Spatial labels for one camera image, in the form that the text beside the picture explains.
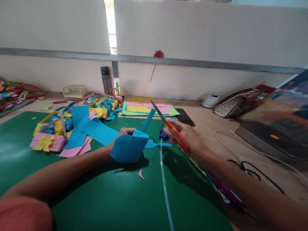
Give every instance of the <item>purple object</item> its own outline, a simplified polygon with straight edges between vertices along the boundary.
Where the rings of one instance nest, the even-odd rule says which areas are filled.
[[[163,141],[166,141],[167,139],[169,139],[169,136],[164,132],[164,127],[165,127],[165,125],[163,124],[161,126],[161,130],[160,130],[160,133],[159,133],[159,139],[163,138]]]

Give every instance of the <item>smartphone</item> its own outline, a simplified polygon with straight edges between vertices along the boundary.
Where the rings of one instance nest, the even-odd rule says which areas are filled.
[[[184,124],[188,124],[192,127],[195,126],[195,124],[193,123],[192,119],[187,115],[187,113],[184,111],[184,109],[182,108],[175,108],[175,110],[177,110],[178,113],[180,113],[179,115],[177,115],[177,119],[184,123]]]

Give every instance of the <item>white cable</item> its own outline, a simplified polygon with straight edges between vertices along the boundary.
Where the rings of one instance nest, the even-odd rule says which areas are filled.
[[[276,161],[279,161],[280,163],[282,163],[282,164],[288,166],[289,168],[293,169],[294,171],[296,171],[296,172],[308,183],[307,178],[306,178],[303,174],[301,174],[297,169],[295,169],[294,167],[290,166],[289,164],[287,164],[287,163],[285,163],[285,162],[283,162],[283,161],[281,161],[281,160],[279,160],[279,159],[277,159],[277,158],[275,158],[275,157],[272,157],[272,156],[270,156],[270,155],[268,155],[268,154],[265,154],[265,153],[263,153],[263,152],[261,152],[261,151],[255,149],[255,148],[253,148],[253,147],[251,147],[251,146],[245,144],[244,142],[242,142],[240,139],[238,139],[238,138],[237,138],[234,134],[232,134],[231,132],[224,131],[224,130],[216,130],[216,131],[214,131],[214,135],[215,135],[215,137],[217,138],[217,140],[218,140],[226,149],[228,149],[229,151],[231,151],[231,152],[232,152],[238,159],[240,159],[241,161],[243,161],[243,159],[242,159],[242,157],[240,156],[240,154],[238,154],[236,151],[234,151],[234,150],[228,148],[226,145],[224,145],[223,142],[221,142],[220,139],[217,137],[216,132],[228,133],[229,136],[232,135],[232,136],[231,136],[232,138],[236,139],[237,141],[239,141],[239,142],[242,143],[243,145],[249,147],[250,149],[252,149],[252,150],[254,150],[254,151],[256,151],[256,152],[258,152],[258,153],[260,153],[260,154],[262,154],[262,155],[265,155],[265,156],[267,156],[267,157],[269,157],[269,158],[271,158],[271,159],[274,159],[274,160],[276,160]]]

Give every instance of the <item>scissors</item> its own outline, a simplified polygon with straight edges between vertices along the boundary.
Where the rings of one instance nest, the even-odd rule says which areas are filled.
[[[173,130],[174,133],[178,136],[179,140],[181,141],[181,144],[179,144],[177,142],[177,140],[175,140],[175,142],[178,144],[178,146],[181,148],[181,150],[184,151],[184,152],[189,152],[188,145],[186,144],[183,137],[180,135],[179,131],[168,120],[166,120],[166,118],[163,116],[163,114],[160,112],[160,110],[158,109],[158,107],[156,106],[156,104],[152,100],[151,100],[151,103],[153,104],[155,110],[157,111],[160,118],[164,122],[165,127]]]

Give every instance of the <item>table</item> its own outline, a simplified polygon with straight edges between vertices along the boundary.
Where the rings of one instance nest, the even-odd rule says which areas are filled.
[[[45,100],[36,100],[34,103],[29,104],[3,118],[0,118],[0,124],[4,121],[22,113],[23,111],[39,111],[40,108],[45,107],[53,101],[63,100],[61,94],[49,93]],[[210,109],[203,108],[199,102],[194,101],[181,101],[181,100],[169,100],[175,108],[183,108],[190,118],[196,124],[195,129],[206,138],[207,145],[217,154],[226,159],[236,158],[225,149],[214,136],[214,131],[232,130],[235,131],[239,124],[237,122],[230,122],[220,116],[212,113]],[[237,143],[229,136],[218,134],[220,139],[230,148],[236,150],[244,160],[256,165],[260,170],[267,174],[272,180],[274,180],[285,193],[293,200],[308,207],[308,189],[304,181],[298,176],[298,174],[282,167],[281,165],[271,161],[270,159],[252,151],[245,147],[241,143]],[[293,165],[300,170],[306,177],[308,177],[307,167],[305,165]],[[234,230],[264,230],[255,221],[250,219],[246,215],[238,214],[234,209],[229,206],[225,206],[228,217]]]

